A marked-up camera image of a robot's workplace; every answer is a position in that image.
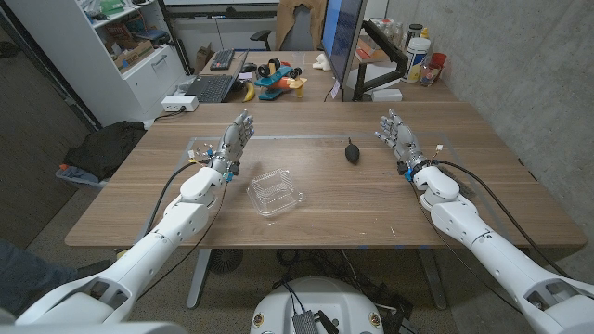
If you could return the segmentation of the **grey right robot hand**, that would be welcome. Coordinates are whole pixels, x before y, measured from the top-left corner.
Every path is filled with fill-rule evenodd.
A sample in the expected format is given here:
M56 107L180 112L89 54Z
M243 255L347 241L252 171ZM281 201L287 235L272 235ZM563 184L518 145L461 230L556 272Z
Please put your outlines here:
M393 151L400 175L412 178L428 166L429 160L423 155L417 137L394 109L389 109L387 116L381 116L380 128L375 136Z

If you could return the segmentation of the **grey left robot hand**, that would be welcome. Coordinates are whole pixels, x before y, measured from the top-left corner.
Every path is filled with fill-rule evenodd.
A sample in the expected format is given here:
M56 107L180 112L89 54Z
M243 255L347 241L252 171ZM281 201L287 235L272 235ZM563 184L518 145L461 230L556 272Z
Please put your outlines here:
M227 126L221 136L209 167L218 173L226 173L230 165L237 163L243 154L243 149L253 136L253 116L244 109L241 114Z

